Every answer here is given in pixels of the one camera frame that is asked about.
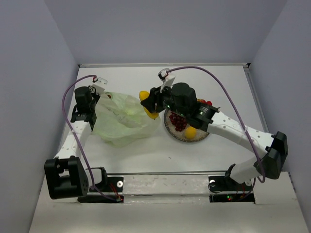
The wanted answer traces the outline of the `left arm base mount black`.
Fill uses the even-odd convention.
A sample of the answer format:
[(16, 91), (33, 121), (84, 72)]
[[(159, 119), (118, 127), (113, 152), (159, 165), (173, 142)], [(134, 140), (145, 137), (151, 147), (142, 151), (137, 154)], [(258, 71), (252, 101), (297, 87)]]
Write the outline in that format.
[(123, 176), (108, 176), (106, 186), (103, 182), (96, 184), (105, 197), (97, 190), (90, 189), (85, 197), (80, 197), (77, 201), (79, 203), (123, 203), (123, 185)]

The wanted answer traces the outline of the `red fake cherry bunch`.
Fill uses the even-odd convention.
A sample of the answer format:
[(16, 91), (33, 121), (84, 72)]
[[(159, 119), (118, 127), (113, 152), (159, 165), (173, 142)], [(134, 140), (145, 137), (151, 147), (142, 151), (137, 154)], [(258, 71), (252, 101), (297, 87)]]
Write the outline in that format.
[(203, 107), (206, 107), (206, 108), (209, 108), (209, 109), (212, 109), (216, 112), (219, 112), (219, 107), (215, 107), (212, 105), (212, 102), (211, 101), (206, 101), (204, 99), (197, 99), (197, 102), (200, 103)]

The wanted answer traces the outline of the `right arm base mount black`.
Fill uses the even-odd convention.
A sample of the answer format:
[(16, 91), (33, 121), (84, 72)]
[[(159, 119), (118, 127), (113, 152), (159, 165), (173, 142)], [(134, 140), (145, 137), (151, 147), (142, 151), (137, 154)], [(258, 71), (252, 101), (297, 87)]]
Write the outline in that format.
[(255, 203), (253, 186), (245, 183), (226, 182), (224, 176), (209, 176), (208, 189), (211, 203), (252, 202)]

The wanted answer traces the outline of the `light green plastic bag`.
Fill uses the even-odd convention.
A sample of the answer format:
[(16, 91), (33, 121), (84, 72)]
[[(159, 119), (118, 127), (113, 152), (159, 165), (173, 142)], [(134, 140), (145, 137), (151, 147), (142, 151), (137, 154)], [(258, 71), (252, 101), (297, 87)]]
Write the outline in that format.
[(95, 113), (92, 133), (115, 148), (152, 136), (161, 123), (160, 117), (147, 116), (139, 99), (115, 92), (100, 96)]

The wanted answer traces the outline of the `red fake grape bunch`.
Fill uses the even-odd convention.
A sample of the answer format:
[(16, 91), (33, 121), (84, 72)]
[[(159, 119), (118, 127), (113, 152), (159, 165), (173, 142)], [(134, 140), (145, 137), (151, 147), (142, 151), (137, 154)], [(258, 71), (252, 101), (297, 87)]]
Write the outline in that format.
[(184, 117), (171, 113), (169, 116), (171, 124), (175, 127), (177, 132), (182, 132), (187, 126), (187, 121)]

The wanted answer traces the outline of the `yellow fake banana bunch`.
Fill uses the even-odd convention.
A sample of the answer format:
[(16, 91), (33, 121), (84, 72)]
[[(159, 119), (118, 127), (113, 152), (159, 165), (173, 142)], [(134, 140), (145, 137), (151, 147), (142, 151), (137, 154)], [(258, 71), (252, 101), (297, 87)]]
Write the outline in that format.
[(159, 114), (156, 112), (155, 95), (153, 92), (140, 91), (139, 100), (149, 118), (158, 118)]

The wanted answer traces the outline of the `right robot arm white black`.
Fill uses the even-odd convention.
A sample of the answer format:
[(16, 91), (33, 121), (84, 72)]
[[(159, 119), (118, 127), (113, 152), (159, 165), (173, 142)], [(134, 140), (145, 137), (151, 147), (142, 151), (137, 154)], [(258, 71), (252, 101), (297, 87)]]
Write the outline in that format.
[(235, 190), (241, 183), (259, 176), (273, 180), (280, 177), (288, 155), (284, 133), (271, 134), (242, 126), (218, 108), (200, 102), (195, 90), (186, 83), (141, 91), (139, 99), (149, 116), (169, 110), (184, 118), (190, 126), (226, 138), (254, 153), (253, 159), (232, 164), (226, 171), (224, 185), (228, 190)]

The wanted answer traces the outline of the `orange fake round fruit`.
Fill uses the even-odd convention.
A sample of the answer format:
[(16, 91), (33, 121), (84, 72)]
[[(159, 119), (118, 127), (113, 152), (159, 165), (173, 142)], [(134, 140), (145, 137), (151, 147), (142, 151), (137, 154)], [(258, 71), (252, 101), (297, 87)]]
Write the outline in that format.
[(194, 127), (187, 127), (184, 130), (184, 137), (187, 139), (194, 139), (197, 134), (197, 129)]

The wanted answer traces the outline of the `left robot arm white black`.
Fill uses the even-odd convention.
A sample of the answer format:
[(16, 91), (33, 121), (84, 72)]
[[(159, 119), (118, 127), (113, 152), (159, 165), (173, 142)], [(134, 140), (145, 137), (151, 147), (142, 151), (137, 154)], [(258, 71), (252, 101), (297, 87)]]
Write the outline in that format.
[(50, 198), (66, 199), (85, 197), (90, 188), (102, 192), (107, 188), (107, 179), (102, 175), (87, 175), (81, 157), (86, 158), (83, 147), (91, 135), (95, 122), (95, 106), (105, 88), (93, 84), (74, 90), (76, 104), (72, 110), (69, 133), (53, 159), (44, 164)]

